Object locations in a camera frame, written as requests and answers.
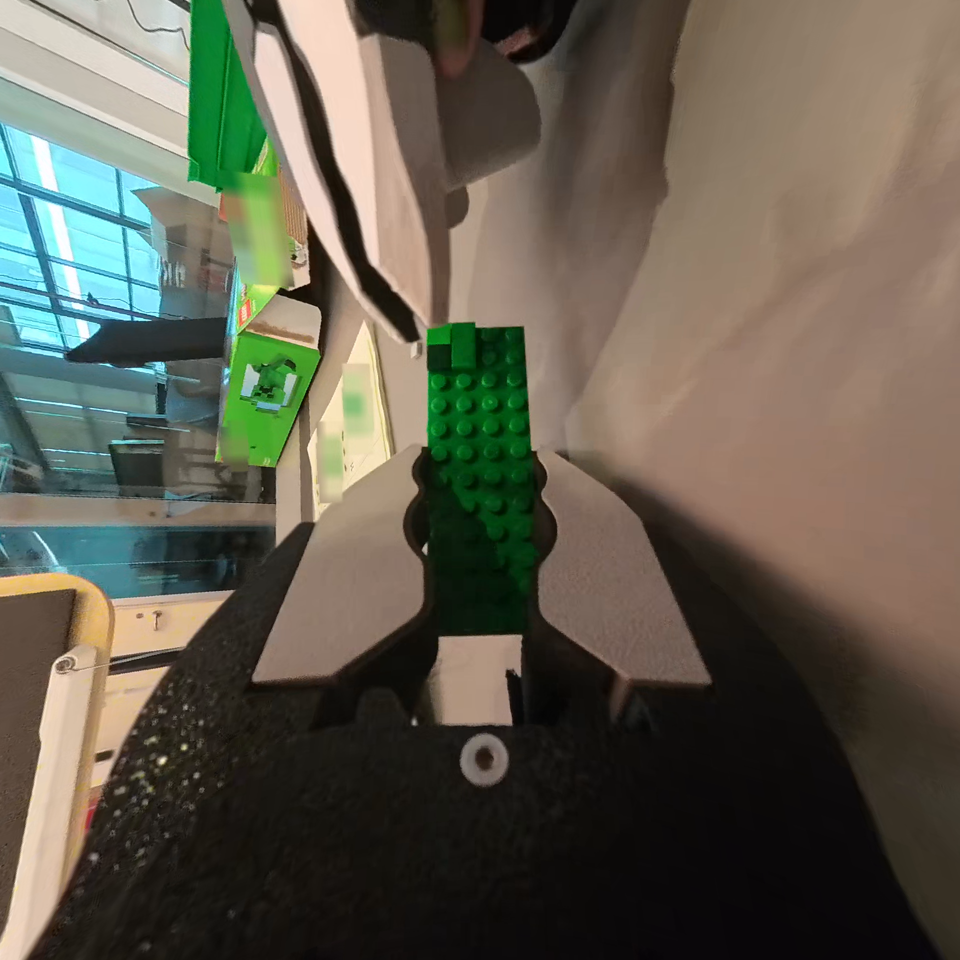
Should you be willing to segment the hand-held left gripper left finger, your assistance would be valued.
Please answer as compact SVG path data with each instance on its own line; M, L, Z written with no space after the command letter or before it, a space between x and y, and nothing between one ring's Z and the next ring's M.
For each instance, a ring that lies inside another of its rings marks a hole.
M418 520L427 460L426 447L408 446L320 515L254 685L421 693L439 646Z

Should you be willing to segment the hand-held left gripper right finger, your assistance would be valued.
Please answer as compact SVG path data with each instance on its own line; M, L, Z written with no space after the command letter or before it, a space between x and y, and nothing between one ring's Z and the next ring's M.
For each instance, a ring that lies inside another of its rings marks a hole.
M589 655L612 694L704 690L711 674L640 517L554 451L538 456L555 534L537 572L547 626Z

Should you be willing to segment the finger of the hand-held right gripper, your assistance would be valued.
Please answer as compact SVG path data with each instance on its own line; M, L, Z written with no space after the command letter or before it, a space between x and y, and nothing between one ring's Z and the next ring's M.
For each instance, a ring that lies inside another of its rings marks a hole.
M468 188L531 153L529 78L485 39L441 66L438 2L280 2L279 153L311 226L366 308L449 308Z
M255 18L252 67L308 227L367 313L403 344L414 310L379 264L372 86L354 18Z

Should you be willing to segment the green studded brick plate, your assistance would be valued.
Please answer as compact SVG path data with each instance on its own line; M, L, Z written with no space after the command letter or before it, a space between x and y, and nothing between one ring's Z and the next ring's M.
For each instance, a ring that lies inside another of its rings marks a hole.
M538 560L522 327L449 323L454 369L427 369L427 558L444 637L524 630Z

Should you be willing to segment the green plastic bin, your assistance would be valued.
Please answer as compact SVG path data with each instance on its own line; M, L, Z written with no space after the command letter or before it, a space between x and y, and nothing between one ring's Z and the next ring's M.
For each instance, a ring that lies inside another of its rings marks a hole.
M217 192L253 173L267 133L220 1L190 2L188 179Z

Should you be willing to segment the building instruction booklet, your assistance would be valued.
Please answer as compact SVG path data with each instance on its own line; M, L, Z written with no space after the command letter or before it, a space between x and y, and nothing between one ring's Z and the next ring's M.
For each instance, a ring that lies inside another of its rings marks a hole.
M314 520L393 456L378 345L366 321L306 451Z

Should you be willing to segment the green brick set box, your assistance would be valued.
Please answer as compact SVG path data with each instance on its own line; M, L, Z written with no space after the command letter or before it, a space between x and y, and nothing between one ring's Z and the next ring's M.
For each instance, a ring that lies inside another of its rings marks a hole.
M277 466L321 360L322 312L277 288L231 290L215 459Z

